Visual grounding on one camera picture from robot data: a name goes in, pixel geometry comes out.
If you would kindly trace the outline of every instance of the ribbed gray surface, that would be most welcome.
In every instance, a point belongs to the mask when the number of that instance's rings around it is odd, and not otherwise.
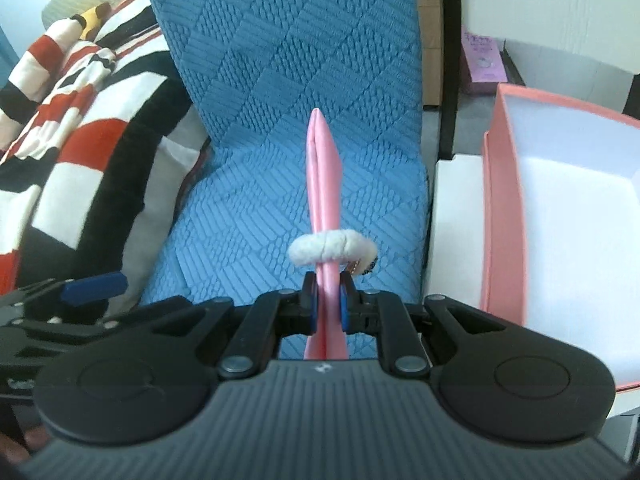
[[[24,466],[31,479],[606,480],[626,466],[595,440],[524,450],[483,440],[430,388],[377,361],[274,361],[225,383],[198,418],[143,446],[56,441]]]

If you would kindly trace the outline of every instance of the pink strap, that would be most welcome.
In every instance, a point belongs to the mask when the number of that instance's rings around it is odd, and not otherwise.
[[[318,108],[311,112],[306,131],[306,193],[313,232],[340,228],[342,163],[329,126]],[[340,323],[340,267],[338,262],[316,265],[318,323],[306,341],[305,359],[348,359]]]

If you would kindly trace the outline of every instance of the floor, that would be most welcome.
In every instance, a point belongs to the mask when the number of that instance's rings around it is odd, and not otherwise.
[[[460,94],[456,133],[453,142],[454,153],[479,155],[482,136],[489,129],[494,111],[495,96],[469,96]],[[433,172],[438,153],[438,108],[422,113],[422,160],[433,182]]]

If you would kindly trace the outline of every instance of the striped blanket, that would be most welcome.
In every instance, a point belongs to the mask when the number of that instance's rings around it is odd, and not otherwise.
[[[0,294],[121,270],[132,307],[208,137],[149,0],[55,22],[0,91]]]

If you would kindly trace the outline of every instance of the purple package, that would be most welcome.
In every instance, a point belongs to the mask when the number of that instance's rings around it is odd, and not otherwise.
[[[495,93],[507,73],[494,38],[476,36],[462,27],[462,88],[469,94]]]

